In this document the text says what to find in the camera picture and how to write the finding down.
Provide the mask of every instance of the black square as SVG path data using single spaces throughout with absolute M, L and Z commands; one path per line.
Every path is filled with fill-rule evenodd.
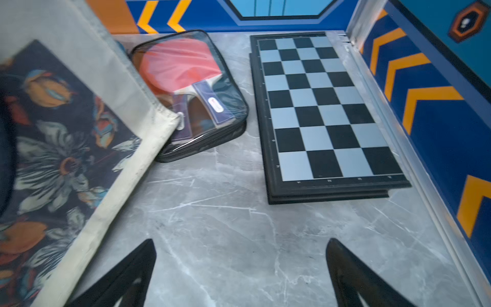
M 350 124 L 374 123 L 370 112 L 365 104 L 343 105 L 344 112 L 350 120 Z
M 363 153 L 374 175 L 402 173 L 389 147 L 364 148 Z
M 307 151 L 314 178 L 343 177 L 334 150 Z
M 275 129 L 279 152 L 304 151 L 300 128 Z
M 295 108 L 300 127 L 324 126 L 318 107 Z
M 350 125 L 326 126 L 334 149 L 359 148 L 358 140 Z
M 302 60 L 302 64 L 306 73 L 323 73 L 326 71 L 321 60 Z
M 287 108 L 293 107 L 292 97 L 289 90 L 276 90 L 268 92 L 270 97 L 270 106 L 274 108 Z
M 354 86 L 350 76 L 345 71 L 336 72 L 336 73 L 327 73 L 327 74 L 329 75 L 329 79 L 331 79 L 331 83 L 333 87 Z
M 279 51 L 279 56 L 282 61 L 294 61 L 300 59 L 296 49 L 281 49 Z
M 281 62 L 266 62 L 263 63 L 263 67 L 265 76 L 285 74 L 283 72 L 283 66 L 281 65 Z
M 289 89 L 310 88 L 306 74 L 286 75 Z
M 313 88 L 318 106 L 339 105 L 339 99 L 333 87 Z
M 294 38 L 293 41 L 295 42 L 295 47 L 297 48 L 312 48 L 314 46 L 312 45 L 312 41 L 309 37 L 298 37 Z
M 320 58 L 339 58 L 333 47 L 316 48 Z
M 276 41 L 274 39 L 260 40 L 259 41 L 260 50 L 275 50 L 278 49 L 276 46 Z

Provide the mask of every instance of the grey marble surface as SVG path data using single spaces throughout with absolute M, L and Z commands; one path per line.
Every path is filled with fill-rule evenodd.
M 75 295 L 152 238 L 157 261 L 145 306 L 336 306 L 325 260 L 334 237 L 417 306 L 473 306 L 414 188 L 392 190 L 389 199 L 268 205 L 249 35 L 211 34 L 250 106 L 247 131 L 154 163 Z M 129 48 L 150 39 L 141 37 L 117 39 Z

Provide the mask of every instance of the yellow chevron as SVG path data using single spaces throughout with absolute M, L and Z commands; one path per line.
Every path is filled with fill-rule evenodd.
M 457 219 L 469 238 L 472 236 L 484 196 L 491 198 L 491 182 L 467 175 Z
M 464 100 L 453 86 L 410 88 L 406 97 L 402 125 L 411 134 L 418 100 Z
M 180 0 L 176 8 L 174 9 L 172 16 L 170 16 L 167 24 L 169 25 L 169 27 L 174 29 L 174 31 L 176 32 L 186 31 L 183 27 L 181 27 L 179 22 L 181 21 L 181 18 L 183 17 L 186 10 L 188 9 L 189 4 L 191 4 L 191 0 Z
M 431 63 L 428 58 L 422 54 L 418 53 L 411 56 L 405 56 L 398 58 L 389 62 L 389 67 L 387 69 L 387 78 L 385 78 L 385 96 L 390 101 L 392 99 L 392 90 L 394 89 L 394 79 L 396 78 L 396 71 L 398 69 L 423 65 Z
M 148 34 L 157 34 L 154 28 L 148 25 L 150 18 L 152 18 L 153 12 L 157 7 L 158 1 L 147 1 L 143 7 L 140 18 L 138 19 L 137 25 L 146 31 Z
M 406 34 L 404 33 L 404 31 L 402 31 L 401 28 L 397 28 L 373 40 L 372 59 L 370 61 L 370 70 L 372 71 L 373 75 L 375 75 L 375 72 L 377 71 L 377 61 L 379 60 L 380 46 L 395 41 L 396 39 L 404 37 L 405 35 Z
M 380 12 L 380 15 L 377 17 L 377 20 L 379 20 L 385 16 L 387 16 L 387 12 L 384 9 L 382 9 L 382 11 Z

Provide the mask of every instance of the light blue square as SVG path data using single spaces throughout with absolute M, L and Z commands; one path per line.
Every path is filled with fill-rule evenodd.
M 294 107 L 316 106 L 314 92 L 311 88 L 290 89 L 290 96 Z
M 271 120 L 275 129 L 298 128 L 300 126 L 295 108 L 271 109 Z
M 319 106 L 319 111 L 326 126 L 350 124 L 342 105 Z
M 288 82 L 286 82 L 285 75 L 265 76 L 264 83 L 268 91 L 288 89 Z
M 280 152 L 278 158 L 283 181 L 314 179 L 306 151 Z
M 312 45 L 316 48 L 320 47 L 332 47 L 331 42 L 325 36 L 311 37 Z
M 305 68 L 303 67 L 302 61 L 284 61 L 281 64 L 283 65 L 285 75 L 305 73 Z
M 320 59 L 315 48 L 298 48 L 297 52 L 301 60 L 316 60 Z
M 278 49 L 296 49 L 293 38 L 280 38 L 276 40 L 276 47 Z
M 281 58 L 279 56 L 278 50 L 261 50 L 261 62 L 280 62 Z
M 325 126 L 300 127 L 305 150 L 332 149 L 331 139 Z
M 373 176 L 361 148 L 335 149 L 334 154 L 344 177 Z
M 327 72 L 346 71 L 343 63 L 338 58 L 323 58 L 321 62 Z
M 327 73 L 308 73 L 306 75 L 311 88 L 332 87 Z
M 357 105 L 364 103 L 360 93 L 358 93 L 358 90 L 354 86 L 335 87 L 334 91 L 342 105 Z
M 382 132 L 377 124 L 355 124 L 351 125 L 353 132 L 358 139 L 358 143 L 362 148 L 368 147 L 385 147 L 387 142 L 383 138 Z

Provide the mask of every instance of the canvas bag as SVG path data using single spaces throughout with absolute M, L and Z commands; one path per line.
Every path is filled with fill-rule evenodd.
M 178 117 L 85 1 L 0 5 L 0 99 L 17 133 L 0 305 L 63 306 Z

